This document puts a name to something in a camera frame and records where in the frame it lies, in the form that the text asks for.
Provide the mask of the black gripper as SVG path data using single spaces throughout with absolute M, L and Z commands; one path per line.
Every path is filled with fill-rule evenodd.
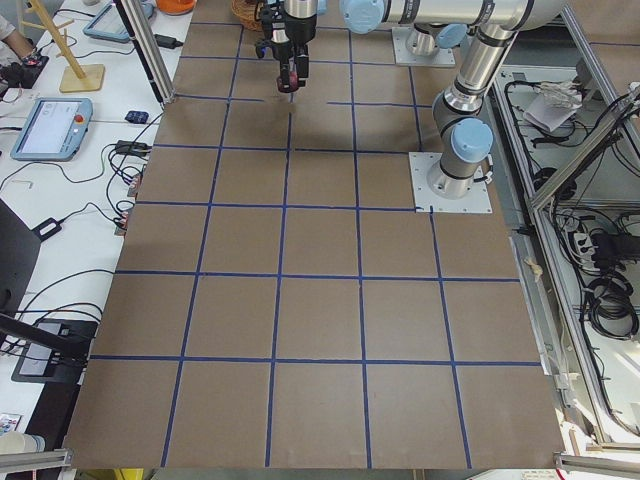
M 315 37 L 317 17 L 317 1 L 259 1 L 254 9 L 254 20 L 263 33 L 255 43 L 255 53 L 262 59 L 270 49 L 279 61 L 276 85 L 280 93 L 291 92 L 291 59 L 295 63 L 297 87 L 306 86 L 309 77 L 308 44 Z

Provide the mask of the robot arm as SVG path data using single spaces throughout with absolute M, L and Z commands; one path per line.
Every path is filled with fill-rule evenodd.
M 432 56 L 458 46 L 467 31 L 468 26 L 460 23 L 414 23 L 405 45 L 413 55 Z
M 367 34 L 380 24 L 412 24 L 440 33 L 451 26 L 475 35 L 453 83 L 434 100 L 433 118 L 443 142 L 440 160 L 427 175 L 431 190 L 447 199 L 464 197 L 489 155 L 491 129 L 479 119 L 485 95 L 522 30 L 541 27 L 560 13 L 561 1 L 342 1 L 347 28 Z M 291 93 L 309 77 L 308 44 L 316 34 L 320 1 L 259 1 L 254 18 L 263 38 L 257 57 L 270 51 L 279 63 L 277 88 Z

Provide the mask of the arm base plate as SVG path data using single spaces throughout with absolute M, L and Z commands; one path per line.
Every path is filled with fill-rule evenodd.
M 457 180 L 440 168 L 439 152 L 410 152 L 414 208 L 421 213 L 491 214 L 489 171 L 478 164 L 474 176 Z
M 456 61 L 453 48 L 439 44 L 442 25 L 418 24 L 393 27 L 395 64 L 432 68 L 454 68 Z

